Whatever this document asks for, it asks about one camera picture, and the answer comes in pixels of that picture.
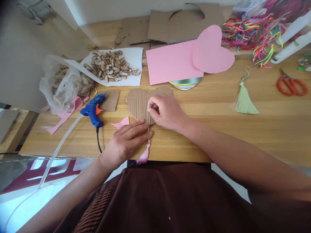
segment hot glue gun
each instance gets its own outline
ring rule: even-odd
[[[92,122],[92,125],[96,128],[103,127],[104,122],[102,122],[98,114],[103,110],[99,109],[98,106],[105,101],[108,91],[105,91],[103,94],[98,94],[95,96],[86,106],[83,108],[80,113],[84,116],[89,116]]]

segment pink foam sheet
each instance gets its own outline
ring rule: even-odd
[[[75,96],[73,98],[73,104],[74,106],[74,110],[72,112],[67,112],[67,113],[61,113],[61,114],[57,114],[61,120],[57,123],[57,125],[55,125],[54,127],[48,129],[47,131],[50,134],[55,133],[55,131],[76,111],[78,110],[82,105],[83,102],[87,101],[89,99],[89,97],[85,97],[84,100],[82,101],[82,99],[79,96]]]
[[[199,35],[192,52],[196,68],[206,73],[220,73],[233,65],[235,56],[230,50],[221,47],[221,39],[221,28],[217,25],[208,27]]]
[[[150,85],[203,77],[192,62],[194,44],[191,40],[146,51]]]
[[[125,117],[121,122],[119,123],[110,123],[111,125],[113,125],[115,128],[119,129],[124,125],[129,125],[130,124],[130,119],[129,116]]]

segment heart shape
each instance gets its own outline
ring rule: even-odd
[[[235,61],[234,54],[221,47],[222,32],[217,25],[205,29],[197,38],[192,60],[194,66],[206,73],[220,73],[228,70]]]
[[[147,116],[147,105],[151,96],[166,93],[173,95],[172,90],[167,86],[161,86],[155,89],[152,92],[147,92],[142,89],[134,88],[129,91],[127,94],[127,106],[129,107],[130,112],[136,120],[145,119],[145,124],[148,123]],[[150,118],[150,125],[154,124],[155,121]]]

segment green tassel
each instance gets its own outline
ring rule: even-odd
[[[239,112],[239,113],[247,113],[247,114],[259,114],[260,112],[257,110],[257,108],[254,106],[254,104],[252,103],[249,95],[248,95],[248,91],[246,89],[246,87],[244,86],[244,80],[246,80],[249,77],[249,70],[245,69],[248,73],[247,76],[243,77],[241,82],[240,82],[240,93],[236,98],[236,101],[234,102],[232,108]]]

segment red scissors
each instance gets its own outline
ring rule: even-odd
[[[283,69],[281,68],[281,73],[282,76],[279,78],[278,82],[276,83],[276,86],[278,87],[278,89],[285,95],[299,95],[299,96],[304,96],[306,94],[308,94],[309,90],[307,85],[302,82],[299,79],[294,79],[290,76],[288,76]],[[290,90],[290,92],[287,92],[286,90],[283,89],[282,87],[282,82],[285,83],[285,85],[288,87],[288,89]],[[299,84],[302,87],[303,92],[298,92],[295,83]]]

